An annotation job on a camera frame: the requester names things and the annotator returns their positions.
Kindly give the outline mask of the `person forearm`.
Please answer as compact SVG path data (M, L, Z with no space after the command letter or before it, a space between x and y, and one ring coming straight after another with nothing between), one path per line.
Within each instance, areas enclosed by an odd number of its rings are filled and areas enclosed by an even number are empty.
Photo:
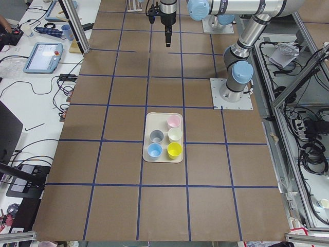
M12 28L8 21L0 15L1 32L12 33Z

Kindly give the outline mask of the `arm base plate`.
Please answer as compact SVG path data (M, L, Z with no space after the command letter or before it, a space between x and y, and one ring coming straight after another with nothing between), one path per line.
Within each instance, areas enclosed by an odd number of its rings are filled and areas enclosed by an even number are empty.
M216 17L214 16L208 16L207 18L203 19L202 25L203 33L222 35L234 34L233 25L231 23L227 25L222 25L217 21Z
M253 110L251 102L252 88L242 92L233 92L227 88L226 78L211 78L211 94L213 108L216 110Z

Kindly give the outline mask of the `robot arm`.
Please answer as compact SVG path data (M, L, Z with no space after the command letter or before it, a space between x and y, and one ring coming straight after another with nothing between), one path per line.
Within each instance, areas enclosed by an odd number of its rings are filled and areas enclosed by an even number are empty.
M234 14L211 15L208 24L214 29L222 29L231 24L234 18Z
M251 16L238 40L228 47L223 55L228 79L220 89L220 96L225 101L238 102L245 86L251 81L254 69L247 62L247 58L270 20L296 12L303 3L303 1L187 1L189 15L195 21L201 21L209 15Z

